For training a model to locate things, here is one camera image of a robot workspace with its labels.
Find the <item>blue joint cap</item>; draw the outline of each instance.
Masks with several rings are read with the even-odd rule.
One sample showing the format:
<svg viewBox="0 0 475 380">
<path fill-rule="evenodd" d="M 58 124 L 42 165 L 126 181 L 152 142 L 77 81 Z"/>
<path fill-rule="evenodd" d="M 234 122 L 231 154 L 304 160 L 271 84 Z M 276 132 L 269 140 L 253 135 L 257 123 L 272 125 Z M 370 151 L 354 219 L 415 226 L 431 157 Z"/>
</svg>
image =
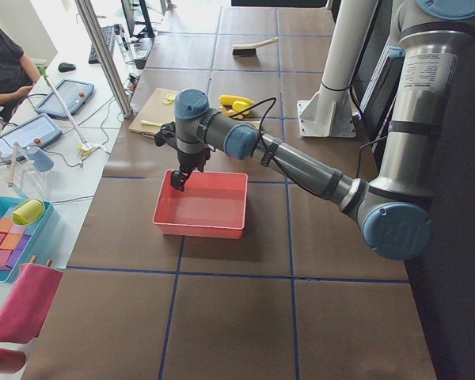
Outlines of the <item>blue joint cap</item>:
<svg viewBox="0 0 475 380">
<path fill-rule="evenodd" d="M 389 58 L 403 58 L 405 56 L 405 51 L 399 46 L 389 45 Z"/>
<path fill-rule="evenodd" d="M 428 247 L 432 224 L 419 206 L 394 202 L 373 210 L 364 220 L 362 232 L 366 243 L 380 256 L 407 260 Z"/>
<path fill-rule="evenodd" d="M 448 21 L 475 17 L 475 0 L 417 0 L 419 7 L 435 18 Z"/>
<path fill-rule="evenodd" d="M 209 100 L 198 89 L 184 89 L 177 94 L 174 103 L 174 116 L 181 120 L 192 120 L 209 109 Z"/>
<path fill-rule="evenodd" d="M 223 151 L 238 160 L 249 157 L 257 142 L 259 131 L 249 124 L 243 123 L 232 127 L 223 142 Z"/>
</svg>

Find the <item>red cylinder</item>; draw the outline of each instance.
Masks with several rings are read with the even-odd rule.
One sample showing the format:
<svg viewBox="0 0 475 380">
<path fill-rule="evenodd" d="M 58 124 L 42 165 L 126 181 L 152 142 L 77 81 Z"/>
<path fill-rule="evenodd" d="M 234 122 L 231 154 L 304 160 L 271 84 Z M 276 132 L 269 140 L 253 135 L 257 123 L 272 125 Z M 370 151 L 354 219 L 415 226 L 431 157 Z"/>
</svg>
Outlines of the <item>red cylinder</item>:
<svg viewBox="0 0 475 380">
<path fill-rule="evenodd" d="M 25 354 L 21 351 L 0 348 L 0 374 L 14 374 L 25 365 Z"/>
</svg>

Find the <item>yellow cup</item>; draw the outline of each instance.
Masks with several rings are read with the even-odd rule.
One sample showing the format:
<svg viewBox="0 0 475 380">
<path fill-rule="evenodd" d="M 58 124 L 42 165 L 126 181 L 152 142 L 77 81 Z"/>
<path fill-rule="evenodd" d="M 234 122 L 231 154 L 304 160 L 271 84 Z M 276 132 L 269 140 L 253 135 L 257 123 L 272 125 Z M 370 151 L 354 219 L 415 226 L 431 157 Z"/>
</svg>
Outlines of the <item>yellow cup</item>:
<svg viewBox="0 0 475 380">
<path fill-rule="evenodd" d="M 13 211 L 14 224 L 25 226 L 35 222 L 44 213 L 44 202 L 38 199 L 29 199 L 17 205 Z"/>
</svg>

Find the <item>teal plastic tray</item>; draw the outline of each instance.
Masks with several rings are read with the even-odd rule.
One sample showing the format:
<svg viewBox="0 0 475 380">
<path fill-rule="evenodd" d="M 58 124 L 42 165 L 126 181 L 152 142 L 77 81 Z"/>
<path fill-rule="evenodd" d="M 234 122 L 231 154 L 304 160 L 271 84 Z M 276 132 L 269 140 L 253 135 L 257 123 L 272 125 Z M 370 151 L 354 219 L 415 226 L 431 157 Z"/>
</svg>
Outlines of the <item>teal plastic tray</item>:
<svg viewBox="0 0 475 380">
<path fill-rule="evenodd" d="M 16 207 L 18 204 L 26 200 L 26 198 L 9 198 L 6 196 L 0 196 L 0 219 L 11 207 Z M 0 283 L 13 282 L 19 272 L 20 264 L 30 261 L 32 255 L 36 254 L 34 249 L 35 244 L 39 240 L 39 236 L 41 235 L 42 230 L 44 229 L 46 224 L 48 224 L 48 219 L 54 211 L 54 208 L 51 203 L 44 201 L 44 206 L 45 211 L 43 215 L 38 220 L 36 220 L 31 226 L 29 226 L 35 228 L 35 230 L 31 235 L 32 237 L 28 240 L 25 249 L 23 249 L 23 253 L 21 254 L 19 261 L 10 271 L 0 271 Z"/>
</svg>

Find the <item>person's hand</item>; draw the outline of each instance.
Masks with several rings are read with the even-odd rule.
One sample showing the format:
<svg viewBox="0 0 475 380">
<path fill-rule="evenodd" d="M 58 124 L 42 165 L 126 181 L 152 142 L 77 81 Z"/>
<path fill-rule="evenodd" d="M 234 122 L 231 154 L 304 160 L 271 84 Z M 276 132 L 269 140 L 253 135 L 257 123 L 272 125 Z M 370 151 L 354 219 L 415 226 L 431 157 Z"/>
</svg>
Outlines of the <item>person's hand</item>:
<svg viewBox="0 0 475 380">
<path fill-rule="evenodd" d="M 32 91 L 32 88 L 33 88 L 33 85 L 24 85 L 23 87 L 20 87 L 19 89 L 17 89 L 14 92 L 16 99 L 23 99 L 27 97 L 30 91 Z"/>
</svg>

